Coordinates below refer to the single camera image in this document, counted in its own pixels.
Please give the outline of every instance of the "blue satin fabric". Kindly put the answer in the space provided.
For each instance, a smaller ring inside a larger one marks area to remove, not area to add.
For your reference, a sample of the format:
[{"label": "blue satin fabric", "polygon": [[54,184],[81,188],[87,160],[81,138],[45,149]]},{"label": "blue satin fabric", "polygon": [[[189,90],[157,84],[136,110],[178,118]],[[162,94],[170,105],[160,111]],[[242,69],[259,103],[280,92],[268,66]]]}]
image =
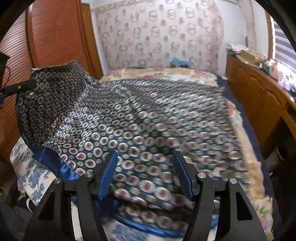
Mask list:
[{"label": "blue satin fabric", "polygon": [[73,180],[80,177],[79,174],[67,165],[57,152],[48,147],[38,147],[32,157],[47,166],[56,177],[60,177],[63,181]]}]

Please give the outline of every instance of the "window blind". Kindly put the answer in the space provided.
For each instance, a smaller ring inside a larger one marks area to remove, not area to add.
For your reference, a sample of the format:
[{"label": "window blind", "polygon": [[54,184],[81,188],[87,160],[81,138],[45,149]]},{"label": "window blind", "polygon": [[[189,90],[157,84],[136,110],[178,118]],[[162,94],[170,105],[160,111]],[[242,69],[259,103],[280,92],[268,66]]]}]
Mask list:
[{"label": "window blind", "polygon": [[276,60],[296,73],[296,52],[280,26],[275,21],[274,30],[276,37]]}]

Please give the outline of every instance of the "slatted wooden panel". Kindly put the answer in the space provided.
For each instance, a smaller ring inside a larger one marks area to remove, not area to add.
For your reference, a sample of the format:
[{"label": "slatted wooden panel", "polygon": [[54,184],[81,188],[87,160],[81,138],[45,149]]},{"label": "slatted wooden panel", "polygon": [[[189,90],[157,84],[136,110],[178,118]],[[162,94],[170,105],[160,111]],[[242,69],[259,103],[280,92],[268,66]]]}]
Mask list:
[{"label": "slatted wooden panel", "polygon": [[[11,74],[7,85],[13,85],[30,78],[32,62],[27,46],[26,28],[25,28],[25,12],[15,21],[5,37],[0,43],[0,51],[10,59],[7,66],[10,68]],[[6,69],[3,84],[8,79],[9,71]],[[9,161],[10,152],[20,137],[15,116],[15,98],[16,95],[10,96],[4,102],[4,133],[5,140],[0,144],[0,154],[6,161]]]},{"label": "slatted wooden panel", "polygon": [[32,7],[32,29],[39,66],[77,60],[86,71],[90,71],[76,0],[36,0]]}]

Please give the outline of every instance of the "bed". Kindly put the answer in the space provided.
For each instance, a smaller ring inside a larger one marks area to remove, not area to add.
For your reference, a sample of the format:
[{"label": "bed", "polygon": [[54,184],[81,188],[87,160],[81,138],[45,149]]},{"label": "bed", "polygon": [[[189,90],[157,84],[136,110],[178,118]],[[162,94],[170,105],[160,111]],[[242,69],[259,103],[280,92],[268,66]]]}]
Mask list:
[{"label": "bed", "polygon": [[[232,127],[239,140],[244,165],[247,172],[237,174],[239,178],[244,178],[248,185],[243,186],[253,207],[255,208],[267,240],[273,239],[272,227],[278,227],[281,224],[281,218],[278,212],[277,203],[274,198],[272,184],[269,179],[264,160],[259,151],[255,134],[252,130],[242,106],[237,102],[231,93],[227,82],[214,74],[198,70],[175,68],[175,69],[121,69],[105,75],[99,80],[100,83],[121,80],[121,79],[140,79],[155,77],[168,80],[199,81],[201,84],[210,86],[224,86],[225,97],[227,101],[227,110],[230,115]],[[46,166],[32,158],[32,151],[20,138],[15,144],[10,161],[18,177],[19,190],[26,193],[35,205],[38,205],[52,180],[56,177]],[[79,229],[78,213],[75,202],[72,202],[72,219],[74,233],[77,240],[82,239]],[[141,232],[120,223],[111,218],[104,219],[104,229],[109,240],[165,240],[164,237],[156,237],[152,234]],[[211,229],[208,240],[215,237],[215,227]]]}]

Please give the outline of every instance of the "wooden cabinet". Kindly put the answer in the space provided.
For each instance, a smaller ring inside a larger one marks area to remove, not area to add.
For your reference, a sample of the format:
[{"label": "wooden cabinet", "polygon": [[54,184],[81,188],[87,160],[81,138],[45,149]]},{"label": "wooden cabinet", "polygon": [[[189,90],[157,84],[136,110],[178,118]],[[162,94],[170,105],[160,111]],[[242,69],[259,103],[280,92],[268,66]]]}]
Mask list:
[{"label": "wooden cabinet", "polygon": [[229,87],[242,104],[262,146],[283,114],[287,100],[271,77],[238,59],[228,56],[226,69]]}]

